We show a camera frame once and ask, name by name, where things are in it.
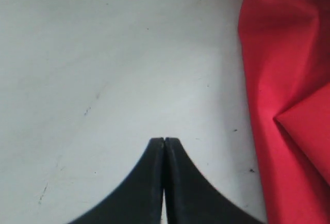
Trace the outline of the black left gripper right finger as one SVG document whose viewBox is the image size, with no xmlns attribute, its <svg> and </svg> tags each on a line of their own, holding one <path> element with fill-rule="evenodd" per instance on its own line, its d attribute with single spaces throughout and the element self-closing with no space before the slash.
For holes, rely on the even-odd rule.
<svg viewBox="0 0 330 224">
<path fill-rule="evenodd" d="M 261 223 L 219 193 L 199 172 L 177 138 L 164 141 L 168 223 Z"/>
</svg>

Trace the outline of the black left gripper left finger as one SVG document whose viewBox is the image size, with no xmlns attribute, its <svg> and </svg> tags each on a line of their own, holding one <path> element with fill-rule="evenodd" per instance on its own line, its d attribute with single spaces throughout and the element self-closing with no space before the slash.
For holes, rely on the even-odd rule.
<svg viewBox="0 0 330 224">
<path fill-rule="evenodd" d="M 71 223 L 161 223 L 164 139 L 152 138 L 123 182 Z"/>
</svg>

